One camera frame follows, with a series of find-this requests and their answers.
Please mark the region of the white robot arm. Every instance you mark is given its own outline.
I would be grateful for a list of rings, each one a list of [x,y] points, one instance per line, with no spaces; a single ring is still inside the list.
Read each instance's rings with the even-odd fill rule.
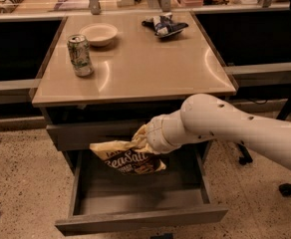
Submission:
[[[152,118],[137,130],[134,139],[155,154],[221,139],[242,144],[291,170],[290,121],[248,114],[207,94],[193,95],[179,110]]]

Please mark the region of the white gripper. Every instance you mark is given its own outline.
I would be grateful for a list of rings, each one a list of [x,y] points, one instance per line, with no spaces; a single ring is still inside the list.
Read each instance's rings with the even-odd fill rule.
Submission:
[[[138,152],[152,154],[166,154],[180,148],[180,144],[171,143],[167,139],[169,132],[177,132],[180,119],[174,115],[154,117],[150,122],[143,124],[132,138],[132,143]]]

